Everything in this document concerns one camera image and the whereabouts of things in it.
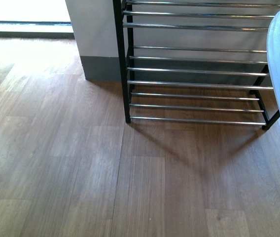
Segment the chrome bar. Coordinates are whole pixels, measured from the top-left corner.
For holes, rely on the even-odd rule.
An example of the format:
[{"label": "chrome bar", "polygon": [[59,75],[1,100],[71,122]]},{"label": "chrome bar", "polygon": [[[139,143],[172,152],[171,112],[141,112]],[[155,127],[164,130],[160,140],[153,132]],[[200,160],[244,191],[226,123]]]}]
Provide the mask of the chrome bar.
[{"label": "chrome bar", "polygon": [[250,8],[280,8],[280,4],[253,3],[212,3],[212,2],[166,2],[166,1],[134,1],[127,0],[132,5],[167,5],[167,6],[201,6],[201,7],[250,7]]},{"label": "chrome bar", "polygon": [[140,24],[124,23],[125,28],[162,28],[162,29],[182,29],[182,30],[202,30],[202,31],[238,31],[238,32],[267,32],[268,28],[262,27],[235,27],[235,26],[183,26],[183,25],[163,25],[163,24]]},{"label": "chrome bar", "polygon": [[138,93],[131,92],[133,96],[148,96],[148,97],[173,97],[183,99],[213,99],[213,100],[236,100],[236,101],[257,101],[258,98],[243,98],[243,97],[225,97],[225,96],[204,96],[204,95],[176,95],[176,94],[157,94],[157,93]]},{"label": "chrome bar", "polygon": [[129,104],[131,107],[141,107],[149,109],[173,109],[173,110],[200,110],[200,111],[222,111],[222,112],[245,112],[245,113],[263,113],[263,110],[241,110],[241,109],[224,109],[224,108],[207,108],[191,106],[173,106],[173,105],[142,105]]},{"label": "chrome bar", "polygon": [[207,62],[207,63],[240,63],[240,64],[267,64],[267,61],[236,61],[236,60],[210,60],[210,59],[190,59],[190,58],[165,58],[165,57],[143,57],[130,56],[131,59],[138,60],[162,60],[162,61],[189,61],[189,62]]},{"label": "chrome bar", "polygon": [[259,125],[265,126],[264,122],[238,122],[238,121],[219,121],[219,120],[202,120],[202,119],[183,119],[183,118],[154,118],[154,117],[137,117],[130,116],[131,119],[148,119],[168,122],[195,122],[195,123],[216,123],[216,124],[230,124],[230,125]]},{"label": "chrome bar", "polygon": [[243,72],[202,71],[202,70],[187,70],[187,69],[158,69],[158,68],[127,67],[127,70],[134,71],[134,72],[195,73],[195,74],[215,74],[215,75],[230,75],[230,76],[251,76],[251,77],[268,77],[269,76],[269,73],[243,73]]},{"label": "chrome bar", "polygon": [[271,20],[273,15],[232,15],[232,14],[198,14],[198,13],[171,13],[171,12],[143,12],[123,11],[126,16],[175,16],[197,18],[235,18],[235,19],[260,19]]},{"label": "chrome bar", "polygon": [[214,88],[214,89],[241,89],[241,90],[273,90],[272,86],[256,85],[226,85],[226,84],[203,84],[203,83],[186,83],[186,82],[163,82],[163,81],[145,81],[145,80],[128,80],[132,85],[158,85],[158,86],[181,86],[196,88]]},{"label": "chrome bar", "polygon": [[188,48],[188,47],[156,47],[156,46],[136,46],[136,45],[134,46],[134,49],[161,49],[161,50],[205,51],[205,52],[227,52],[227,53],[267,53],[266,50]]}]

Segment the sunlight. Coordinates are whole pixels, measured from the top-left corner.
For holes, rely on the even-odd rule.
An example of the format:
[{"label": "sunlight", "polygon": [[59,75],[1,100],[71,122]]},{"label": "sunlight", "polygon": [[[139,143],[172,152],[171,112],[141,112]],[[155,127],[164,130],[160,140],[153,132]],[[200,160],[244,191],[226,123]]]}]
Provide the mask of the sunlight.
[{"label": "sunlight", "polygon": [[0,21],[62,21],[70,17],[64,0],[0,0]]}]

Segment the skirting board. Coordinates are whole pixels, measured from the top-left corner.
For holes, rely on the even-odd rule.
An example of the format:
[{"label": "skirting board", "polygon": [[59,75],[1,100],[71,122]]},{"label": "skirting board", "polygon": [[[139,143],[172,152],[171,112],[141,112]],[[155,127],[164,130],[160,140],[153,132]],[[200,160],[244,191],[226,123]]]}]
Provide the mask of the skirting board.
[{"label": "skirting board", "polygon": [[120,80],[119,58],[81,56],[87,80]]},{"label": "skirting board", "polygon": [[[92,57],[81,56],[81,62],[87,80],[121,80],[119,69],[119,58],[116,57]],[[193,63],[193,62],[169,62],[139,60],[135,62],[136,67],[144,68],[185,68],[202,70],[230,70],[225,64]],[[236,71],[246,72],[254,70],[261,72],[264,65],[232,65]],[[242,84],[244,81],[248,85],[254,84],[256,77],[244,78],[241,76],[218,76],[218,75],[192,75],[173,73],[148,73],[137,72],[136,80],[156,80],[156,81],[177,81],[193,83],[222,83],[222,84]],[[263,85],[270,86],[270,78],[266,78]]]}]

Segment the white wall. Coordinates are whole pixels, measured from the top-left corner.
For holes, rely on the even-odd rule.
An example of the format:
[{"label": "white wall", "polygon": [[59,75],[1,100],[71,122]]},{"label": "white wall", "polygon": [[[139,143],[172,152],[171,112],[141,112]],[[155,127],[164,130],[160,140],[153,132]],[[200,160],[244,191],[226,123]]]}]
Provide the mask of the white wall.
[{"label": "white wall", "polygon": [[[112,0],[66,0],[70,18],[73,25],[74,35],[77,41],[81,56],[118,57],[115,35],[115,24],[113,16]],[[134,6],[135,9],[145,9],[144,6]],[[211,8],[193,7],[164,7],[160,11],[189,12],[210,12]],[[244,14],[269,14],[274,10],[263,10],[261,8],[230,8],[220,9],[222,13],[244,13]],[[152,22],[170,24],[191,24],[200,22],[198,18],[152,18],[139,17],[138,22]],[[206,24],[225,25],[230,24],[230,19],[209,19]],[[264,25],[264,21],[255,21],[257,26]],[[250,26],[251,21],[239,22],[240,26]],[[136,29],[136,45],[161,45],[161,46],[187,46],[187,47],[214,47],[214,48],[235,48],[235,49],[266,49],[265,33],[238,33],[238,32],[211,32],[211,31],[190,31],[190,30],[157,30],[157,29]],[[144,52],[145,54],[156,55],[157,51]],[[187,55],[187,52],[173,51],[173,56],[200,56],[200,53]],[[206,58],[221,57],[213,53],[202,55]],[[244,60],[252,59],[252,55],[239,54]]]},{"label": "white wall", "polygon": [[81,56],[118,57],[111,0],[66,0]]}]

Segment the wooden floor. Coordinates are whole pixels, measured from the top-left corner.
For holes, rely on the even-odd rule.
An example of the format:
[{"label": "wooden floor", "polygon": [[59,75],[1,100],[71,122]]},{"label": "wooden floor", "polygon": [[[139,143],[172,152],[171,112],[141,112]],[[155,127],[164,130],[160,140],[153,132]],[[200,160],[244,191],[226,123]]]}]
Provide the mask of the wooden floor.
[{"label": "wooden floor", "polygon": [[0,39],[0,237],[280,237],[280,119],[125,124],[73,40]]}]

